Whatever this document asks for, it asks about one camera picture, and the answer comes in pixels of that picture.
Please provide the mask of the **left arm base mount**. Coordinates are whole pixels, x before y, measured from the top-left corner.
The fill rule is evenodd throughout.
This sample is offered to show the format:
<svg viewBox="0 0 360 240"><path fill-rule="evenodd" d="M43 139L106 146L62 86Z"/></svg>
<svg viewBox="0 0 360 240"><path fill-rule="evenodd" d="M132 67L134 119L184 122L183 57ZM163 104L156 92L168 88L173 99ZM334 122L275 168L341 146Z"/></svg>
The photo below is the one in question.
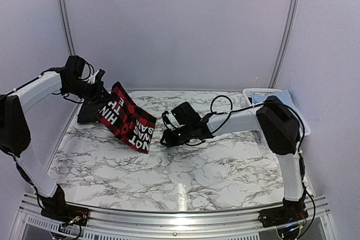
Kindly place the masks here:
<svg viewBox="0 0 360 240"><path fill-rule="evenodd" d="M51 210L49 207L41 207L41 215L47 218L61 221L65 225L86 226L89 218L89 209L80 206L67 205L64 212Z"/></svg>

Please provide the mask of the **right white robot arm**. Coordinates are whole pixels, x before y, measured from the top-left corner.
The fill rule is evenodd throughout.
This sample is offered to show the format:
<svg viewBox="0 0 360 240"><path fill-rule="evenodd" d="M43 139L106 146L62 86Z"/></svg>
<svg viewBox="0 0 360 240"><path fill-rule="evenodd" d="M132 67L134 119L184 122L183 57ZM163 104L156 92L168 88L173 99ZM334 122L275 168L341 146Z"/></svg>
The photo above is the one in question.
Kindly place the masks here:
<svg viewBox="0 0 360 240"><path fill-rule="evenodd" d="M188 144L193 139L204 143L206 139L227 133L262 132L269 149L278 158L283 178L283 206L278 216L290 222L300 214L306 197L305 167L300 154L305 125L298 112L277 96L238 110L211 110L204 116L184 102L171 111L164 111L161 119L166 129L160 143L168 148Z"/></svg>

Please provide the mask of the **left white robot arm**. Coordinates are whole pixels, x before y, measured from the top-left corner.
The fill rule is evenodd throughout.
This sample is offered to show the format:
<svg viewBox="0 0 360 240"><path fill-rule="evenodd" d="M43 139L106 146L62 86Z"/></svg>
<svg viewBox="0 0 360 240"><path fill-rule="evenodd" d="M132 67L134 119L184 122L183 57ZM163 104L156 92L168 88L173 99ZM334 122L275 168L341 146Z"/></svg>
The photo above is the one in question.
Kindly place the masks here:
<svg viewBox="0 0 360 240"><path fill-rule="evenodd" d="M32 148L27 112L48 96L70 95L82 101L107 96L103 69L95 70L80 56L69 56L61 67L50 67L36 78L1 95L1 151L12 157L21 177L34 188L43 212L67 220L71 208L65 192L46 172Z"/></svg>

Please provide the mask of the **red black plaid shirt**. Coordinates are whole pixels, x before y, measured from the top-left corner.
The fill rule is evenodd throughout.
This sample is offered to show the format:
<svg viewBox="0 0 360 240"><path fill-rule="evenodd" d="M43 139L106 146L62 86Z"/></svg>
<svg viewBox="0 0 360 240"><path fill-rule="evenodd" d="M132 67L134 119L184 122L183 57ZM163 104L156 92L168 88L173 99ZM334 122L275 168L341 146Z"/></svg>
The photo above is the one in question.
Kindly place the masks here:
<svg viewBox="0 0 360 240"><path fill-rule="evenodd" d="M112 86L110 100L96 116L122 143L149 153L157 118L136 105L120 82Z"/></svg>

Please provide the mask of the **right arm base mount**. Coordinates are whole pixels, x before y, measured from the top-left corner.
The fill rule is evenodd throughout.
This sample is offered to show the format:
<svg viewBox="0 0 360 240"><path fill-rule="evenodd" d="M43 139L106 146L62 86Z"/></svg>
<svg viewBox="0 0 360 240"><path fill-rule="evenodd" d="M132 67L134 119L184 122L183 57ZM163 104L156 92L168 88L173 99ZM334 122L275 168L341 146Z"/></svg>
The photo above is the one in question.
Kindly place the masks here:
<svg viewBox="0 0 360 240"><path fill-rule="evenodd" d="M305 207L280 206L260 210L258 220L264 228L304 221L308 217Z"/></svg>

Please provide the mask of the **black pinstripe shirt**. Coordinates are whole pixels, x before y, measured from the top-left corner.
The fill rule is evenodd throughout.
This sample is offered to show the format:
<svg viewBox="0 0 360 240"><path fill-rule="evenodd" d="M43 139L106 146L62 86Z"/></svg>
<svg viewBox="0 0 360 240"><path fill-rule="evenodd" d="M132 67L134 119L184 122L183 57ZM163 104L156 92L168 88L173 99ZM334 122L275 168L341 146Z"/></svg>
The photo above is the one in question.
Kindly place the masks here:
<svg viewBox="0 0 360 240"><path fill-rule="evenodd" d="M90 102L82 104L77 116L78 124L94 124L99 123L100 120L97 114L105 106L104 103Z"/></svg>

